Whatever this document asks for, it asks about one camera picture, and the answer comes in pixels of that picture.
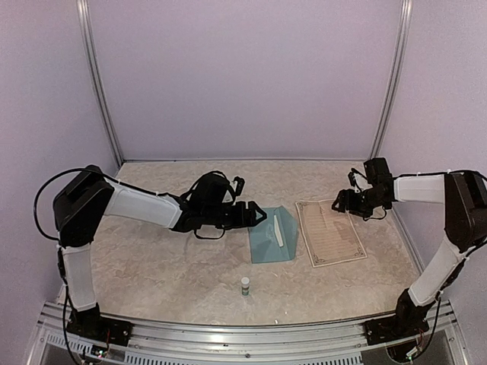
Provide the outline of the teal paper envelope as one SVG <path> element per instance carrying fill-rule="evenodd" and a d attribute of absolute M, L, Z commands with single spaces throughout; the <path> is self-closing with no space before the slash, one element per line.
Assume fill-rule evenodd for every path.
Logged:
<path fill-rule="evenodd" d="M 267 219 L 248 229 L 253 264 L 294 260 L 298 244 L 298 222 L 283 206 L 265 208 Z M 277 214 L 285 245 L 280 248 L 274 234 L 273 215 Z"/>

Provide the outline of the beige lined letter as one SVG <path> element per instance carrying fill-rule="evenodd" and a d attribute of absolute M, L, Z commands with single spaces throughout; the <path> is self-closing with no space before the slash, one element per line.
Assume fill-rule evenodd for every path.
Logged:
<path fill-rule="evenodd" d="M 332 203 L 330 199 L 295 203 L 301 234 L 314 268 L 368 257 L 349 214 L 334 211 Z"/>
<path fill-rule="evenodd" d="M 285 245 L 285 243 L 282 237 L 282 230 L 279 224 L 279 218 L 277 214 L 273 215 L 273 224 L 274 224 L 274 234 L 275 234 L 276 242 L 279 245 L 279 247 L 282 248 Z"/>

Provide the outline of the small green white glue stick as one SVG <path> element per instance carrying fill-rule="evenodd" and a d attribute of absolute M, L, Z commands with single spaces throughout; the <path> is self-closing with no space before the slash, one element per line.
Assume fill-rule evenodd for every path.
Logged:
<path fill-rule="evenodd" d="M 248 296 L 250 292 L 250 279 L 248 277 L 243 277 L 240 280 L 240 289 L 243 296 Z"/>

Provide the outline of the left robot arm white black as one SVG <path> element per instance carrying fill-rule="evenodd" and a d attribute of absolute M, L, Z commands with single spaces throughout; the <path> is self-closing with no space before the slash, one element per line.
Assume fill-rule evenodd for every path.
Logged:
<path fill-rule="evenodd" d="M 239 176 L 229 180 L 214 170 L 200 176 L 186 192 L 175 195 L 109 178 L 95 165 L 77 169 L 75 178 L 53 202 L 72 322 L 90 338 L 99 338 L 107 330 L 91 270 L 91 245 L 105 218 L 140 221 L 176 233 L 197 234 L 203 227 L 222 233 L 253 228 L 267 214 L 257 203 L 239 200 L 244 185 Z"/>

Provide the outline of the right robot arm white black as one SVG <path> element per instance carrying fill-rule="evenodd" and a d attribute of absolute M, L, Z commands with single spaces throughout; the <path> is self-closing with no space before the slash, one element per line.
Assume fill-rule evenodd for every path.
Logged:
<path fill-rule="evenodd" d="M 440 240 L 420 276 L 405 289 L 394 315 L 381 328 L 406 337 L 425 320 L 441 292 L 456 279 L 469 256 L 486 244 L 486 177 L 475 170 L 446 170 L 430 173 L 390 172 L 383 157 L 364 162 L 362 172 L 349 172 L 350 188 L 338 192 L 332 209 L 364 221 L 381 208 L 394 205 L 435 205 L 439 216 L 434 228 Z"/>

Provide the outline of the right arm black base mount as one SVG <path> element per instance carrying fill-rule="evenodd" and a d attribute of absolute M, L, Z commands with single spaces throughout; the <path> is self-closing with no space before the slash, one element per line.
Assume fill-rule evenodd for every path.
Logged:
<path fill-rule="evenodd" d="M 433 303 L 416 306 L 410 300 L 399 300 L 392 316 L 371 319 L 364 323 L 368 345 L 400 340 L 418 335 L 420 331 L 428 331 L 429 324 L 426 316 L 432 306 Z"/>

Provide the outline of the front aluminium rail base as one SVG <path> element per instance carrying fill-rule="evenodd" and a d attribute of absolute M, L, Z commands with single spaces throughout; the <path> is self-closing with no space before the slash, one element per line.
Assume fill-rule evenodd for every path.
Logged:
<path fill-rule="evenodd" d="M 372 353 L 389 363 L 397 341 L 369 345 L 364 324 L 352 319 L 274 325 L 202 325 L 107 314 L 132 323 L 127 345 L 111 344 L 107 356 L 91 355 L 96 341 L 62 331 L 64 309 L 47 302 L 23 364 L 67 363 L 73 354 L 93 364 L 365 364 Z"/>

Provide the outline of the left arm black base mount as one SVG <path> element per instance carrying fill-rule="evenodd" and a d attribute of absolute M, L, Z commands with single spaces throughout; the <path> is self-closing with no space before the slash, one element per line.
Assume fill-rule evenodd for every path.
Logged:
<path fill-rule="evenodd" d="M 132 335 L 131 322 L 102 316 L 98 303 L 86 310 L 72 310 L 67 332 L 105 344 L 127 347 Z"/>

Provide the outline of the right aluminium frame post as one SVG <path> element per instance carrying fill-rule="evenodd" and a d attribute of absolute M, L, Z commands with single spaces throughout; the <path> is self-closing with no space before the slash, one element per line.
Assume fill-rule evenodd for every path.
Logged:
<path fill-rule="evenodd" d="M 389 125 L 391 113 L 393 111 L 396 92 L 400 83 L 403 61 L 406 54 L 409 29 L 412 18 L 412 8 L 413 0 L 401 1 L 399 26 L 396 35 L 391 69 L 387 81 L 384 101 L 380 110 L 377 129 L 374 135 L 370 154 L 368 155 L 369 159 L 378 157 L 380 155 L 381 148 L 385 141 L 387 127 Z"/>

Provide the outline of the aluminium frame post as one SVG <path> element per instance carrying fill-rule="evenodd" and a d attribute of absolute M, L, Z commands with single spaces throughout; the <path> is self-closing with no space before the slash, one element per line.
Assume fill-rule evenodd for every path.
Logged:
<path fill-rule="evenodd" d="M 76 9 L 78 13 L 78 21 L 81 28 L 82 43 L 84 45 L 84 52 L 88 63 L 88 70 L 91 77 L 92 88 L 94 90 L 94 97 L 97 103 L 97 107 L 100 111 L 102 125 L 107 135 L 107 140 L 111 153 L 113 155 L 113 159 L 115 160 L 117 167 L 120 168 L 124 164 L 125 160 L 115 130 L 115 126 L 110 115 L 107 96 L 103 87 L 103 81 L 97 61 L 94 34 L 91 26 L 89 1 L 77 0 Z"/>
<path fill-rule="evenodd" d="M 409 29 L 412 18 L 412 8 L 413 0 L 401 1 L 399 26 L 396 35 L 391 69 L 387 81 L 384 101 L 380 110 L 377 129 L 374 135 L 370 154 L 368 155 L 369 159 L 378 157 L 380 155 L 381 148 L 385 141 L 387 127 L 389 125 L 391 113 L 393 111 L 396 92 L 400 83 L 403 61 L 406 54 Z"/>

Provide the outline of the left aluminium frame post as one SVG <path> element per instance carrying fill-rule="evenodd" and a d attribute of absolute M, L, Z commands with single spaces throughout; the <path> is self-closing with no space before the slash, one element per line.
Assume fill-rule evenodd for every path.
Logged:
<path fill-rule="evenodd" d="M 94 97 L 97 103 L 97 107 L 100 111 L 102 125 L 107 135 L 107 140 L 111 153 L 113 155 L 113 159 L 115 160 L 117 167 L 120 168 L 124 164 L 125 160 L 115 130 L 115 126 L 110 115 L 107 96 L 103 87 L 103 81 L 97 61 L 94 34 L 91 26 L 89 1 L 77 0 L 76 9 L 78 13 L 78 21 L 81 28 L 82 43 L 84 45 L 84 52 L 88 63 L 88 70 L 91 77 L 92 88 L 94 90 Z"/>

